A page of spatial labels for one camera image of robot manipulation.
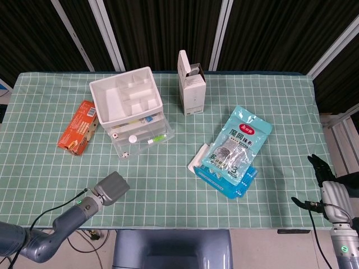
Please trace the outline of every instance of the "package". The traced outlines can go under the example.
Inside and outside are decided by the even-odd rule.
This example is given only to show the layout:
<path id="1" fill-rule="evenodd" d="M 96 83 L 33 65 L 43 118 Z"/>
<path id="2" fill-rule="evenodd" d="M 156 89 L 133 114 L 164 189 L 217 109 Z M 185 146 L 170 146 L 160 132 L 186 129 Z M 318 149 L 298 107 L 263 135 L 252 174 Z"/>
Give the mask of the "package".
<path id="1" fill-rule="evenodd" d="M 223 178 L 220 174 L 215 173 L 208 167 L 201 164 L 202 159 L 207 154 L 208 150 L 209 146 L 207 144 L 203 144 L 201 149 L 198 151 L 196 156 L 188 165 L 188 169 L 192 173 L 196 174 L 198 177 L 206 181 L 208 184 L 210 184 L 213 188 L 217 189 L 219 192 L 227 196 L 229 199 L 243 197 L 249 186 L 251 185 L 252 181 L 255 179 L 257 170 L 249 166 L 240 183 L 237 185 L 233 185 L 225 178 Z"/>
<path id="2" fill-rule="evenodd" d="M 202 164 L 231 184 L 237 185 L 271 130 L 270 123 L 238 105 L 203 158 Z"/>
<path id="3" fill-rule="evenodd" d="M 81 155 L 98 124 L 95 104 L 84 100 L 58 141 L 57 146 L 71 154 Z"/>
<path id="4" fill-rule="evenodd" d="M 178 55 L 179 93 L 185 115 L 202 113 L 206 95 L 206 79 L 201 64 L 188 62 L 185 50 Z"/>

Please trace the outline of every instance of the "orange box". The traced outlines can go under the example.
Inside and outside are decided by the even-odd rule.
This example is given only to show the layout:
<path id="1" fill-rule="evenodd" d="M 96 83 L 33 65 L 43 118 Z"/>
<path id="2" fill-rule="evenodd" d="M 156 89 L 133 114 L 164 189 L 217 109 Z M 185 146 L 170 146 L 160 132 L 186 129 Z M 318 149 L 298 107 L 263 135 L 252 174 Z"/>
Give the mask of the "orange box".
<path id="1" fill-rule="evenodd" d="M 71 154 L 81 155 L 98 124 L 99 119 L 95 104 L 84 100 L 58 141 L 57 146 Z"/>

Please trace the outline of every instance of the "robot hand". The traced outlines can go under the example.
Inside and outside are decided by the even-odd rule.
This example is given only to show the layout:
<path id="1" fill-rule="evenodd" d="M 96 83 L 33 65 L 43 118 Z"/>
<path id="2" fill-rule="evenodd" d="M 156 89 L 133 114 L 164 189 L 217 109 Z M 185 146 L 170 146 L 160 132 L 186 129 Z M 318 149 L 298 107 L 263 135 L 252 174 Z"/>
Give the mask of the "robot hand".
<path id="1" fill-rule="evenodd" d="M 329 165 L 318 156 L 313 154 L 308 156 L 308 160 L 315 170 L 321 201 L 302 203 L 295 197 L 292 197 L 292 201 L 300 208 L 309 210 L 310 216 L 311 211 L 323 214 L 333 224 L 330 236 L 339 268 L 359 268 L 359 218 L 354 217 L 348 193 L 357 197 L 359 173 L 336 178 Z"/>
<path id="2" fill-rule="evenodd" d="M 15 252 L 38 263 L 48 261 L 62 242 L 83 223 L 95 215 L 103 206 L 110 206 L 123 196 L 130 186 L 113 172 L 101 180 L 90 195 L 53 221 L 52 234 L 38 229 L 0 222 L 0 256 L 10 256 Z"/>

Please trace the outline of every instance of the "floor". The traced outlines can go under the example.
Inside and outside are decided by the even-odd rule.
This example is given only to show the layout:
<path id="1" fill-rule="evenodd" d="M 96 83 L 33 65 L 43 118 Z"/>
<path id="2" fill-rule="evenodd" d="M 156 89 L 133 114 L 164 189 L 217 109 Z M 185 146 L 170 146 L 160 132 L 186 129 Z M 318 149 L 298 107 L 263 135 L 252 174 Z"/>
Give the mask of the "floor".
<path id="1" fill-rule="evenodd" d="M 7 104 L 9 99 L 10 93 L 0 98 L 0 104 Z M 332 268 L 338 268 L 329 231 L 320 230 L 318 231 L 318 236 L 322 250 Z M 114 230 L 110 231 L 108 241 L 98 251 L 103 268 L 111 268 L 115 238 L 116 232 Z M 312 231 L 308 234 L 279 235 L 275 229 L 233 229 L 231 230 L 231 238 L 234 269 L 328 268 L 316 246 Z M 92 250 L 88 242 L 80 237 L 78 233 L 73 233 L 70 239 L 78 249 L 84 251 Z M 93 245 L 98 247 L 103 240 L 102 237 L 98 241 L 94 241 Z M 0 269 L 7 267 L 8 261 L 4 261 L 0 265 Z M 78 253 L 65 241 L 54 257 L 48 262 L 37 264 L 20 256 L 14 266 L 14 269 L 18 268 L 99 269 L 100 264 L 94 253 Z"/>

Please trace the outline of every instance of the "green grid tablecloth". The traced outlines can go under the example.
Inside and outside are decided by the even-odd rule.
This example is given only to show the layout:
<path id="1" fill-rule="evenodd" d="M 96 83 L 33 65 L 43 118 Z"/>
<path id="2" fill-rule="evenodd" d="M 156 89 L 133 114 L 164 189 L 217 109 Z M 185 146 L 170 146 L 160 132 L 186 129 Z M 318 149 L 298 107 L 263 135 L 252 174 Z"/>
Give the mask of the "green grid tablecloth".
<path id="1" fill-rule="evenodd" d="M 99 127 L 82 156 L 57 141 L 84 100 L 89 82 L 111 74 L 23 73 L 16 82 L 0 133 L 0 221 L 30 225 L 42 211 L 68 201 L 113 171 L 131 190 L 84 227 L 281 228 L 310 227 L 291 201 L 319 200 L 315 153 L 329 155 L 307 76 L 206 75 L 203 114 L 185 117 L 176 74 L 154 74 L 164 114 L 176 136 L 134 159 L 120 161 Z M 254 160 L 259 171 L 243 198 L 228 200 L 188 169 L 203 143 L 215 140 L 236 105 L 273 125 Z M 51 226 L 63 210 L 43 216 Z M 317 226 L 327 226 L 315 215 Z"/>

